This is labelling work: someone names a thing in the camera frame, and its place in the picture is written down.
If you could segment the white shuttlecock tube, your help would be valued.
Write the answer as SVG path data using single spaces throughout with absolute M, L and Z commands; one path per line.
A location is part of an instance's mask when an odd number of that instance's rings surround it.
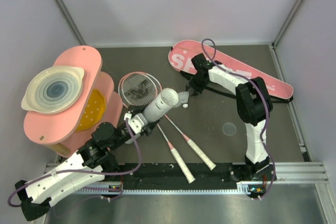
M 147 124 L 159 123 L 162 117 L 176 106 L 178 101 L 178 93 L 174 89 L 165 88 L 148 105 L 130 106 L 129 111 L 132 115 L 142 113 Z

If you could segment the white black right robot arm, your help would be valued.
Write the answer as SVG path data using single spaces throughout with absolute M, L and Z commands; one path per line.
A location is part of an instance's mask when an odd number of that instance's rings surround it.
M 219 84 L 236 97 L 237 112 L 246 125 L 247 151 L 245 174 L 252 180 L 264 174 L 270 163 L 266 148 L 266 129 L 273 105 L 261 77 L 248 78 L 227 69 L 219 61 L 208 61 L 203 54 L 191 60 L 196 74 L 187 83 L 194 95 L 199 95 L 209 83 Z

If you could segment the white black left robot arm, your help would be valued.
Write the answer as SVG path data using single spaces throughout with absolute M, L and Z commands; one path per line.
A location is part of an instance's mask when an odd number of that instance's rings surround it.
M 128 140 L 149 136 L 156 125 L 156 122 L 152 122 L 137 127 L 127 121 L 116 128 L 111 123 L 101 123 L 91 139 L 63 163 L 37 179 L 18 181 L 14 193 L 20 200 L 18 207 L 25 219 L 33 221 L 42 217 L 62 199 L 92 183 L 114 180 L 117 176 L 135 172 L 140 164 L 131 170 L 120 171 L 112 151 Z

